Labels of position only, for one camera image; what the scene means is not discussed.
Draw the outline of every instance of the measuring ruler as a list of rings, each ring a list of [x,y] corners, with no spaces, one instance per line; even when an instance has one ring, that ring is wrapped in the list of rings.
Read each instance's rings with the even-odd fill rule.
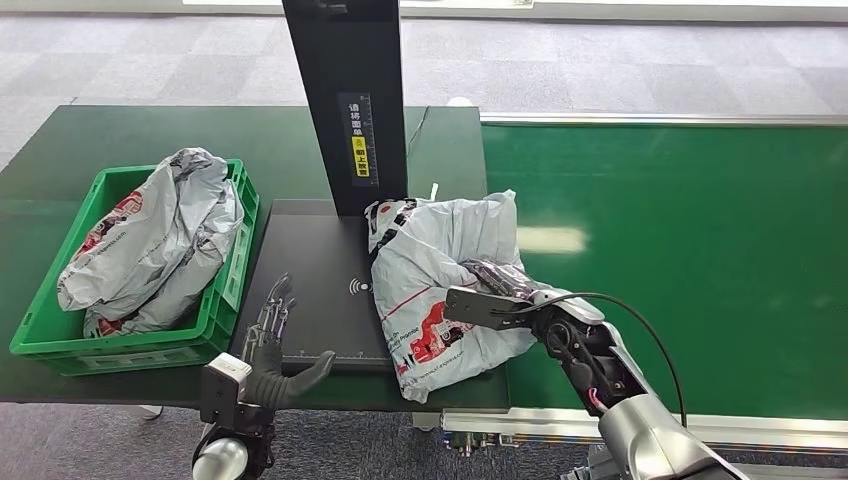
[[[371,94],[339,93],[339,109],[348,143],[353,186],[379,187]]]

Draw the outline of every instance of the black cable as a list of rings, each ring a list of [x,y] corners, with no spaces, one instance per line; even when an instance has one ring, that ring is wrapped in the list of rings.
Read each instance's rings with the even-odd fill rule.
[[[616,305],[622,307],[623,309],[630,312],[631,315],[636,317],[642,325],[648,330],[648,333],[654,337],[654,341],[657,343],[657,346],[660,347],[660,351],[665,357],[665,363],[668,364],[668,369],[671,371],[671,378],[674,380],[674,388],[677,390],[677,402],[680,404],[680,424],[683,425],[683,428],[686,428],[686,403],[683,401],[683,389],[680,387],[680,378],[677,376],[677,369],[674,368],[674,363],[671,361],[671,355],[669,355],[668,350],[665,348],[665,344],[660,340],[660,336],[657,331],[654,329],[651,322],[648,321],[645,317],[642,316],[635,308],[630,305],[624,303],[623,301],[605,293],[594,293],[594,292],[579,292],[579,293],[569,293],[567,295],[560,295],[558,297],[554,297],[550,300],[546,300],[538,305],[533,305],[532,307],[523,308],[521,310],[513,310],[510,312],[504,310],[495,310],[492,313],[497,315],[521,315],[524,313],[535,312],[540,310],[548,305],[561,302],[563,300],[568,300],[570,298],[598,298],[601,300],[606,300],[608,302],[615,303]]]
[[[209,443],[209,439],[212,438],[212,435],[218,431],[217,425],[210,425],[209,431],[203,435],[203,438],[200,439],[200,443],[197,444],[197,447],[194,449],[194,455],[191,456],[191,465],[194,466],[197,459],[200,458],[200,451],[203,450],[203,447]]]
[[[424,108],[424,114],[421,115],[421,121],[418,122],[418,126],[415,127],[415,131],[412,132],[412,138],[409,139],[409,144],[406,146],[406,158],[409,158],[409,154],[412,152],[412,145],[415,143],[415,139],[418,138],[418,134],[421,133],[421,127],[424,126],[424,120],[427,120],[428,113],[430,113],[430,105],[427,105]]]

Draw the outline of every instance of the black scale platform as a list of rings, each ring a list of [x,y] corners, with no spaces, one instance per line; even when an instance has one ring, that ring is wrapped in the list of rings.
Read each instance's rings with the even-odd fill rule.
[[[283,372],[308,367],[325,350],[336,352],[336,371],[391,372],[370,263],[364,217],[337,216],[329,200],[274,200],[230,352],[241,353],[246,328],[288,272],[297,305],[283,334]]]

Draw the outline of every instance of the gray carpet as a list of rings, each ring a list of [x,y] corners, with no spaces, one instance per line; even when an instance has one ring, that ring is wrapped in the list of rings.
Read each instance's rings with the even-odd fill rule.
[[[405,100],[484,112],[848,114],[848,28],[404,20]],[[196,79],[206,81],[199,84]],[[305,104],[276,17],[0,14],[0,169],[58,105]],[[286,412],[282,479],[556,479],[585,449],[459,458],[407,414]],[[0,479],[186,479],[197,412],[0,404]],[[848,467],[846,457],[734,461]]]

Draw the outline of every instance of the black vertical stand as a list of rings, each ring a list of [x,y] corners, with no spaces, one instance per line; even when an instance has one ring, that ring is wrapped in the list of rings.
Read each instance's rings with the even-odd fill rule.
[[[407,196],[397,0],[283,0],[338,215]]]

